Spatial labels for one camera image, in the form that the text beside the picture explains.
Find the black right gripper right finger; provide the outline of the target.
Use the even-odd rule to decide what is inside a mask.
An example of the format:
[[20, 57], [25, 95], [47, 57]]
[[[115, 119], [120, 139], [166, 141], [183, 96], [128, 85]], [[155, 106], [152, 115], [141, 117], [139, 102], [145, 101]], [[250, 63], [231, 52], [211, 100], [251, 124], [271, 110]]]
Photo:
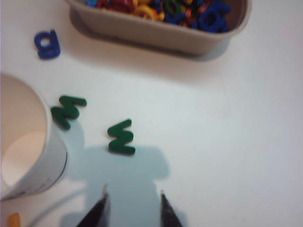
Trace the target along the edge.
[[161, 227], [182, 227], [173, 207], [168, 201], [164, 191], [160, 192], [160, 226]]

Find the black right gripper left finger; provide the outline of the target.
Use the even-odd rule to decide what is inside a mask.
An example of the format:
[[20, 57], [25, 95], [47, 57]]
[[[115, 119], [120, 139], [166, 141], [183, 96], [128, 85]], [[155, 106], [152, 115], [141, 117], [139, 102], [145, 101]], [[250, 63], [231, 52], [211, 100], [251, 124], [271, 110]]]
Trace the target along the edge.
[[110, 196], [107, 185], [103, 187], [102, 195], [77, 227], [108, 227], [110, 219]]

